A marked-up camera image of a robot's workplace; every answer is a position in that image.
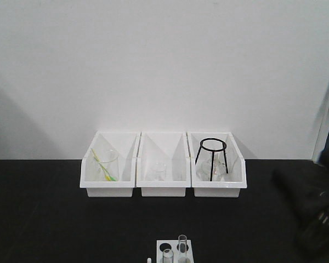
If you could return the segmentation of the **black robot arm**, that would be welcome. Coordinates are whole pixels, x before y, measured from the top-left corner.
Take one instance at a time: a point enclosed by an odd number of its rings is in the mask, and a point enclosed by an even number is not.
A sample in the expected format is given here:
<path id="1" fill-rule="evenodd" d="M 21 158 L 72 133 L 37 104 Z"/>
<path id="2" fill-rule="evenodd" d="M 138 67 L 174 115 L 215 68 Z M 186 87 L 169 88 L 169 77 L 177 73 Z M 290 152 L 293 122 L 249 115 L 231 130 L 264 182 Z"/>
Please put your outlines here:
<path id="1" fill-rule="evenodd" d="M 276 168 L 272 181 L 300 219 L 297 240 L 305 250 L 329 246 L 329 149 L 321 152 L 319 165 L 308 169 Z"/>

